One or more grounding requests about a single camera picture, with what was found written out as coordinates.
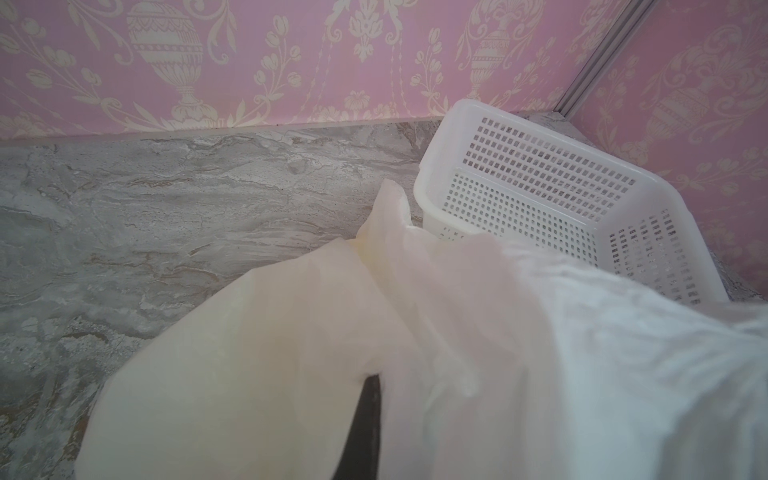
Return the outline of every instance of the wrinkled fabric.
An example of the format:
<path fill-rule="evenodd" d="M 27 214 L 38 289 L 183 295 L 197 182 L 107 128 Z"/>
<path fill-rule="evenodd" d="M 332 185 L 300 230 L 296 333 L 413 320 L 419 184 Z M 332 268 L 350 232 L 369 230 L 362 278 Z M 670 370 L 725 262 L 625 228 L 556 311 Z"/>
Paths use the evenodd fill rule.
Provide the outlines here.
<path fill-rule="evenodd" d="M 355 240 L 251 270 L 157 337 L 104 387 L 78 479 L 330 478 L 373 373 L 379 478 L 768 478 L 764 307 L 722 323 L 409 218 L 386 181 Z"/>

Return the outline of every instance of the laundry basket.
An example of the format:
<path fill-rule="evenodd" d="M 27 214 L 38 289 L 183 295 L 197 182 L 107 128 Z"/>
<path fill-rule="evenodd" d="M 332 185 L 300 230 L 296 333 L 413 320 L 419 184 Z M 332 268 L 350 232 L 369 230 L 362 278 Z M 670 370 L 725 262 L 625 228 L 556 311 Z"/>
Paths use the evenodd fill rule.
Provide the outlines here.
<path fill-rule="evenodd" d="M 424 228 L 571 255 L 678 302 L 727 301 L 680 194 L 658 176 L 477 101 L 445 116 L 413 187 Z"/>

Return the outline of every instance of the pink wall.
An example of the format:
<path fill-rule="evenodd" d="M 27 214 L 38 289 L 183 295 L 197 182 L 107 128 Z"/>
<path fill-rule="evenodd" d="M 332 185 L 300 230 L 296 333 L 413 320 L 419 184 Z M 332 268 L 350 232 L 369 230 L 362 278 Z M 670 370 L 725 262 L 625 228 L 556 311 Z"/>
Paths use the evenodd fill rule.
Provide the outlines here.
<path fill-rule="evenodd" d="M 0 139 L 551 110 L 625 0 L 0 0 Z"/>
<path fill-rule="evenodd" d="M 574 124 L 670 181 L 710 248 L 768 293 L 766 101 L 768 2 L 664 0 Z"/>

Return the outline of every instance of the wall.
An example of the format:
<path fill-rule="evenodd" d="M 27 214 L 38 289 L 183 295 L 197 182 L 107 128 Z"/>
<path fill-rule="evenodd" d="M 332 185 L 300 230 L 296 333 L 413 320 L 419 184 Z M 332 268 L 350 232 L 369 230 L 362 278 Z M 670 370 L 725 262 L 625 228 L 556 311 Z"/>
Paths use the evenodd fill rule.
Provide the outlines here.
<path fill-rule="evenodd" d="M 0 0 L 0 138 L 551 110 L 626 0 Z"/>
<path fill-rule="evenodd" d="M 768 2 L 666 0 L 573 119 L 683 195 L 710 248 L 768 293 Z"/>

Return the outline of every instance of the gray marble surface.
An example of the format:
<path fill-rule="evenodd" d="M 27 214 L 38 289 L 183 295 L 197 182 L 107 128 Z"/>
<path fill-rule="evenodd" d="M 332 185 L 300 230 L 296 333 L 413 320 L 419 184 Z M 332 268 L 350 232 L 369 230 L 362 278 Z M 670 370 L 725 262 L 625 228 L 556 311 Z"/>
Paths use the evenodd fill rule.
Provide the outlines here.
<path fill-rule="evenodd" d="M 110 374 L 249 269 L 354 237 L 437 125 L 0 147 L 0 478 L 73 478 Z"/>

